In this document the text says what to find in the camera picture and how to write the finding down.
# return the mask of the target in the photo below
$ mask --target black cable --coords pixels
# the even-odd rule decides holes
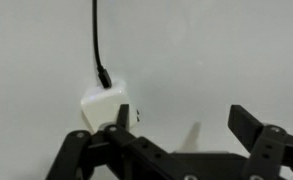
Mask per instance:
[[[108,75],[106,69],[104,69],[99,56],[98,47],[98,21],[97,21],[97,0],[93,0],[93,42],[94,42],[94,52],[95,60],[98,70],[98,77],[105,89],[112,87],[112,81]]]

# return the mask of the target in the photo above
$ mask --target white power adapter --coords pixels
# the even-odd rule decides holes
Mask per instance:
[[[122,80],[114,81],[110,89],[91,88],[81,100],[82,111],[89,128],[94,132],[102,124],[116,121],[121,104],[129,104],[129,127],[134,126],[138,122],[137,110],[131,103],[126,83]]]

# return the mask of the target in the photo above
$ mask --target black mechanical part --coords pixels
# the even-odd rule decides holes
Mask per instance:
[[[264,125],[243,107],[232,105],[229,114],[228,127],[243,144],[246,150],[251,152]]]
[[[129,106],[122,105],[116,124],[90,135],[67,135],[47,180],[88,180],[107,165],[120,180],[284,180],[280,166],[293,171],[293,136],[278,126],[264,126],[241,106],[232,106],[229,128],[251,153],[172,153],[127,131]]]

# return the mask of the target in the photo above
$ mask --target white backdrop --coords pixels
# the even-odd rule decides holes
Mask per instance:
[[[247,155],[226,127],[231,104],[293,134],[293,1],[103,0],[99,20],[139,134],[165,150]],[[0,1],[0,179],[44,179],[64,136],[85,128],[91,59],[91,1]]]

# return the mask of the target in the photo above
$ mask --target cable connector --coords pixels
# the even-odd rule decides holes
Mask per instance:
[[[102,83],[103,87],[105,89],[112,87],[112,80],[109,77],[109,74],[106,69],[104,69],[102,66],[98,67],[98,77],[100,79],[100,82]]]

